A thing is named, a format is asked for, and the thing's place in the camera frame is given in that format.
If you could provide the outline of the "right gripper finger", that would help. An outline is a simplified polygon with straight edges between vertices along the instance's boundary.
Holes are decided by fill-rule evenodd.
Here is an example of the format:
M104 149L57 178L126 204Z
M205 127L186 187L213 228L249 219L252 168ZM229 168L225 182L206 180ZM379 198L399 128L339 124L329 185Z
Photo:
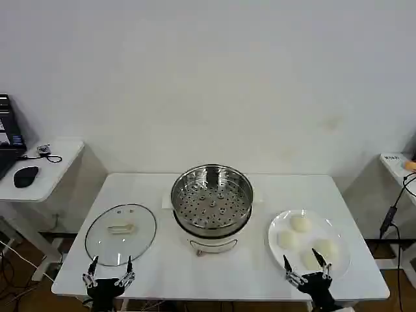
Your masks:
M290 262L285 255L283 256L283 260L285 268L285 279L294 287L305 285L307 280L292 270L292 266L290 265Z
M324 257L318 252L316 251L316 249L312 249L312 252L318 262L318 264L320 265L321 269L322 269L322 278L325 279L330 279L330 269L332 264L331 263L327 263L326 260L324 259Z

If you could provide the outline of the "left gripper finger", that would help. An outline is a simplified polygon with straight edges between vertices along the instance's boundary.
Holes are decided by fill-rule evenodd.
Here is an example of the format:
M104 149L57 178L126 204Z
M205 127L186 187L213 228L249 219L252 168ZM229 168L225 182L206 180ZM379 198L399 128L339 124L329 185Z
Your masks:
M130 286L130 284L132 284L134 280L135 280L135 273L133 272L133 264L132 264L131 256L129 256L125 274L120 279L118 279L114 283L114 285L117 287L128 287Z
M98 256L94 256L92 262L90 263L87 273L84 273L82 275L82 279L84 281L84 284L86 288L92 288L97 286L97 281L95 279L95 271L98 263Z

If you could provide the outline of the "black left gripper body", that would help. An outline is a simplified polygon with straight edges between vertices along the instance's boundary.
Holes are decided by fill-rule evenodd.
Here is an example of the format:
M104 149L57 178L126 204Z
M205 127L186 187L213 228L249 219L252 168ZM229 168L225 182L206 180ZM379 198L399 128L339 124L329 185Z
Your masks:
M97 279L96 285L88 286L86 291L86 303L91 303L90 311L116 311L115 298L124 293L125 286L117 278Z

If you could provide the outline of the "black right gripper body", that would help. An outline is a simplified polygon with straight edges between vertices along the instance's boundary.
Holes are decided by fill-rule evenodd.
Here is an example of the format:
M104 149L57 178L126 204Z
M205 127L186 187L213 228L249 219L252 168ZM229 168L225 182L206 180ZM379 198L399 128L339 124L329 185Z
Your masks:
M332 278L322 272L304 274L303 284L298 286L298 290L302 293L310 295L313 302L312 311L336 311L337 304L330 292Z

